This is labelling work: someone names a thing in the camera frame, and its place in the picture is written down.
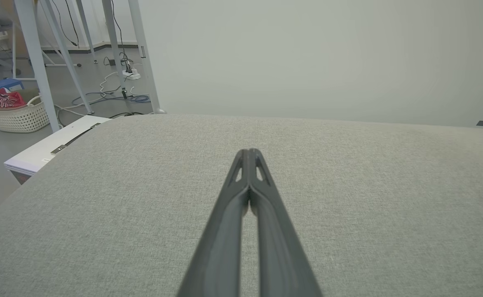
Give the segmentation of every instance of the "blue box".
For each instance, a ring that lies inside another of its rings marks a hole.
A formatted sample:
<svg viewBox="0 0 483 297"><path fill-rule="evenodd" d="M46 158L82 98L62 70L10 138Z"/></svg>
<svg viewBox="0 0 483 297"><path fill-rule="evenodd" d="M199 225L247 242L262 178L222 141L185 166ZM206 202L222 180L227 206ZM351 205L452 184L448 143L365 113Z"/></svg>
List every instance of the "blue box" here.
<svg viewBox="0 0 483 297"><path fill-rule="evenodd" d="M0 89L7 88L11 92L15 92L16 90L23 90L23 84L18 79L13 78L6 78L0 80Z"/></svg>

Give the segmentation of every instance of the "red cloth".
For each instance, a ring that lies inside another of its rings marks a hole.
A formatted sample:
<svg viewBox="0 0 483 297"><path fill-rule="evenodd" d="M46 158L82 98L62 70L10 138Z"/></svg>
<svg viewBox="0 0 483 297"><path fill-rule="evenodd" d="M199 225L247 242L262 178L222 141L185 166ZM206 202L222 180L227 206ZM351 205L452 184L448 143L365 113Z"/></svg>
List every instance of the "red cloth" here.
<svg viewBox="0 0 483 297"><path fill-rule="evenodd" d="M14 108L25 105L19 92L9 92L6 88L0 89L0 108Z"/></svg>

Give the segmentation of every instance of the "power strip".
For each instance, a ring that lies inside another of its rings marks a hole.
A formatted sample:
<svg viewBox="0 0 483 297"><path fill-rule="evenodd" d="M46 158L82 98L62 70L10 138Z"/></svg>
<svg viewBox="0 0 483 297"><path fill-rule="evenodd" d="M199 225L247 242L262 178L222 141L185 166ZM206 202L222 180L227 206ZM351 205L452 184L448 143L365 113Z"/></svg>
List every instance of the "power strip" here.
<svg viewBox="0 0 483 297"><path fill-rule="evenodd" d="M122 70L122 75L127 77L127 79L134 80L140 79L141 75L137 72L137 69L132 69L132 73L127 73L126 70Z"/></svg>

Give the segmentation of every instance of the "white basket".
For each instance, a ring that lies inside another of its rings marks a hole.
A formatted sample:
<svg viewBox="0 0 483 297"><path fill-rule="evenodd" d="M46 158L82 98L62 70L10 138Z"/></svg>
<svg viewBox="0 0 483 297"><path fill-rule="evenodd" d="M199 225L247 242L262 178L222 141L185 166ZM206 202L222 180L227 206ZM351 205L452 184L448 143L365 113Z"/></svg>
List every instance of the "white basket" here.
<svg viewBox="0 0 483 297"><path fill-rule="evenodd" d="M25 107L0 109L1 131L29 133L40 130L47 124L49 124L49 118L47 118L40 96L29 100Z"/></svg>

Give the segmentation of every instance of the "gray fabric surface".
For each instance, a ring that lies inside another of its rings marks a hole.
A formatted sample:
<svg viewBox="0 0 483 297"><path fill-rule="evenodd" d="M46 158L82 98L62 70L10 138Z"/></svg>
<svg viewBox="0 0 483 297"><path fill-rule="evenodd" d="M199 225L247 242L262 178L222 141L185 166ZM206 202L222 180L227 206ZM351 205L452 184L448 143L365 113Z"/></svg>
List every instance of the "gray fabric surface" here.
<svg viewBox="0 0 483 297"><path fill-rule="evenodd" d="M147 115L0 207L0 295L175 295L241 148L262 151L326 296L483 296L483 129ZM256 218L242 295L258 295Z"/></svg>

